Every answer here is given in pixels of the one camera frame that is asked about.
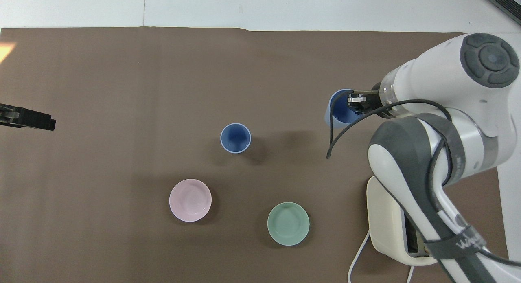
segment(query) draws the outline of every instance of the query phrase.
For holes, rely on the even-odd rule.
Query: blue cup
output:
[[[326,109],[326,115],[324,115],[324,121],[329,124],[329,112],[331,111],[331,106],[333,105],[333,101],[338,98],[335,102],[335,107],[333,107],[333,128],[342,128],[346,127],[358,118],[361,115],[357,115],[353,110],[348,108],[348,93],[344,95],[340,95],[343,92],[353,92],[348,88],[344,88],[342,90],[337,90],[331,98],[329,98],[329,102]]]
[[[250,146],[252,134],[248,127],[240,123],[231,123],[221,132],[221,145],[232,154],[239,154]]]

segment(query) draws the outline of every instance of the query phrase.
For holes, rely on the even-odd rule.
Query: green bowl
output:
[[[279,244],[294,246],[306,238],[309,217],[296,203],[285,202],[275,206],[268,215],[268,232]]]

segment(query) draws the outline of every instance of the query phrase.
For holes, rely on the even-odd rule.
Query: pink bowl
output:
[[[203,218],[212,205],[212,194],[197,179],[185,179],[170,192],[170,210],[181,221],[195,222]]]

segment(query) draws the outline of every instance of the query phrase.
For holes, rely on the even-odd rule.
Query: cup rim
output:
[[[352,88],[341,88],[340,90],[337,90],[336,92],[334,92],[333,94],[331,94],[331,97],[329,97],[329,101],[328,101],[328,108],[326,110],[326,114],[328,110],[331,110],[331,102],[333,101],[333,97],[335,97],[336,94],[338,94],[339,92],[344,92],[346,90],[350,90],[351,92],[353,92],[353,89]],[[337,120],[338,122],[342,123],[342,124],[345,124],[345,125],[349,125],[351,122],[344,122],[340,119],[338,119],[335,114],[333,114],[333,120]]]
[[[242,151],[230,151],[223,144],[223,132],[225,131],[225,129],[227,129],[231,125],[240,125],[240,126],[244,127],[246,129],[246,131],[248,132],[248,135],[250,136],[250,139],[248,140],[248,144],[246,145],[246,147],[244,149],[242,149]],[[248,127],[246,127],[246,125],[244,125],[242,123],[238,123],[238,122],[233,122],[233,123],[230,123],[229,125],[227,125],[227,126],[225,126],[223,128],[223,130],[221,131],[221,135],[219,137],[219,140],[221,142],[221,146],[223,146],[223,149],[225,149],[227,152],[232,153],[232,154],[239,154],[239,153],[242,153],[243,151],[246,151],[246,149],[248,149],[250,147],[250,144],[252,143],[252,133],[250,132]]]

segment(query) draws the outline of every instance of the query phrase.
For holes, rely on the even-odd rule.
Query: black cable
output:
[[[514,267],[521,267],[521,261],[512,261],[510,259],[505,259],[504,257],[499,257],[497,255],[494,255],[491,252],[484,250],[483,248],[479,250],[479,253],[488,257],[489,259],[491,259],[493,261],[497,261],[498,263],[502,263],[502,264],[514,266]]]
[[[441,140],[438,143],[438,145],[436,146],[436,149],[430,160],[427,179],[428,179],[429,189],[430,189],[431,204],[436,208],[436,211],[441,211],[443,209],[441,208],[441,205],[439,205],[438,199],[436,198],[436,195],[434,193],[432,176],[434,175],[434,167],[435,167],[436,161],[438,160],[441,150],[446,146],[447,139],[445,138],[444,135],[440,134],[439,132],[438,132],[438,134],[441,136]],[[448,181],[449,176],[450,176],[450,174],[447,175],[447,178],[445,178],[445,181],[443,184],[445,184]],[[479,250],[479,253],[498,263],[502,263],[502,264],[509,265],[509,266],[521,267],[521,261],[512,261],[510,259],[505,259],[504,257],[499,257],[498,255],[494,255],[493,253],[486,251],[484,248],[481,248]]]
[[[405,101],[398,101],[396,103],[392,103],[392,104],[389,104],[389,105],[384,105],[384,106],[382,106],[380,108],[372,110],[371,112],[369,112],[367,114],[364,114],[361,118],[358,118],[357,120],[355,120],[351,124],[349,124],[347,127],[345,127],[337,135],[337,137],[333,140],[333,107],[334,107],[334,105],[332,105],[331,110],[329,112],[329,114],[330,114],[329,115],[329,119],[331,120],[331,122],[329,123],[330,131],[331,131],[331,139],[330,139],[330,142],[329,142],[329,149],[327,151],[326,158],[327,159],[331,158],[331,151],[333,150],[333,147],[335,146],[337,141],[342,137],[342,135],[344,135],[344,133],[346,133],[346,131],[348,131],[348,129],[353,127],[355,124],[359,123],[360,121],[366,119],[367,117],[369,117],[371,115],[378,114],[380,112],[385,112],[386,110],[389,110],[390,108],[395,107],[397,105],[405,105],[405,104],[409,104],[409,103],[425,103],[425,104],[428,104],[428,105],[433,105],[434,107],[440,109],[441,112],[443,112],[443,114],[445,115],[445,118],[447,118],[448,120],[452,121],[452,117],[449,114],[449,112],[447,111],[447,109],[445,109],[445,107],[443,107],[439,103],[436,103],[435,101],[424,100],[424,99],[411,99],[411,100],[405,100]]]
[[[352,92],[352,90],[346,90],[344,92],[341,92],[339,95],[335,96],[335,99],[333,99],[333,101],[330,104],[331,106],[329,107],[329,145],[331,145],[331,143],[333,142],[333,108],[342,96],[351,94]]]
[[[330,108],[330,112],[329,112],[329,132],[330,132],[330,138],[329,138],[329,149],[328,149],[328,153],[326,155],[326,158],[330,158],[331,157],[331,151],[333,150],[333,147],[335,146],[335,144],[337,143],[337,141],[342,137],[342,135],[344,135],[344,133],[346,133],[346,131],[348,131],[348,129],[350,129],[351,127],[353,127],[355,124],[359,123],[360,121],[366,119],[367,117],[371,116],[371,115],[374,115],[374,114],[378,114],[380,112],[385,112],[386,110],[389,110],[390,108],[392,107],[395,107],[397,105],[405,105],[407,103],[425,103],[425,104],[428,104],[428,105],[433,105],[435,106],[436,108],[440,109],[440,111],[445,115],[445,118],[447,118],[447,120],[449,121],[452,121],[452,117],[451,115],[449,114],[449,112],[447,111],[447,109],[445,109],[445,107],[443,107],[442,105],[440,105],[439,103],[436,103],[434,101],[430,101],[430,100],[423,100],[423,99],[412,99],[412,100],[405,100],[405,101],[398,101],[396,103],[392,103],[392,104],[389,104],[389,105],[385,105],[383,107],[380,107],[378,109],[375,109],[365,115],[363,115],[361,118],[358,118],[357,120],[353,121],[352,123],[350,123],[347,127],[345,127],[338,135],[337,137],[333,140],[333,108],[335,107],[335,104],[337,102],[337,100],[343,96],[343,95],[346,95],[346,94],[350,94],[352,92],[350,91],[346,91],[346,92],[343,92],[342,94],[339,94],[337,95],[337,97],[335,97],[335,99],[333,100],[333,102],[331,103],[331,108]],[[436,165],[436,161],[438,160],[438,157],[441,153],[441,150],[446,146],[447,144],[447,139],[445,138],[444,135],[440,134],[438,132],[438,134],[440,135],[441,137],[441,140],[440,142],[438,143],[438,145],[436,146],[436,149],[432,155],[432,158],[430,159],[430,164],[429,164],[429,171],[428,171],[428,181],[429,181],[429,187],[430,187],[430,191],[431,191],[431,198],[433,199],[432,202],[436,201],[437,202],[437,198],[434,194],[434,190],[433,190],[433,184],[432,184],[432,176],[434,174],[434,168],[435,168],[435,165]],[[448,181],[448,178],[450,177],[450,174],[448,174],[448,176],[445,178],[445,181],[443,182],[443,184],[447,183]],[[512,261],[510,259],[505,259],[504,257],[499,257],[497,255],[494,255],[493,253],[491,252],[488,252],[486,251],[484,248],[481,248],[479,250],[479,253],[484,255],[485,257],[488,257],[489,259],[493,260],[493,261],[496,261],[498,263],[502,263],[502,264],[505,264],[505,265],[509,265],[509,266],[515,266],[515,267],[521,267],[521,261]]]

